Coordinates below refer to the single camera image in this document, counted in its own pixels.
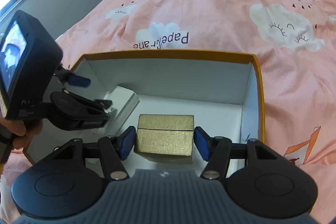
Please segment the person's left hand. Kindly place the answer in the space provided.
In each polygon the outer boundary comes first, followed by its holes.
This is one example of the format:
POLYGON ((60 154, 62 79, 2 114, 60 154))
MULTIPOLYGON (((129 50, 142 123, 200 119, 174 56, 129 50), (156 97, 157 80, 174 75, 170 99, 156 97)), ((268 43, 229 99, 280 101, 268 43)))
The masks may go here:
POLYGON ((1 115, 1 125, 17 136, 13 140, 13 147, 22 149, 30 144, 34 136, 41 133, 43 121, 39 120, 33 127, 26 128, 23 121, 7 120, 1 115))

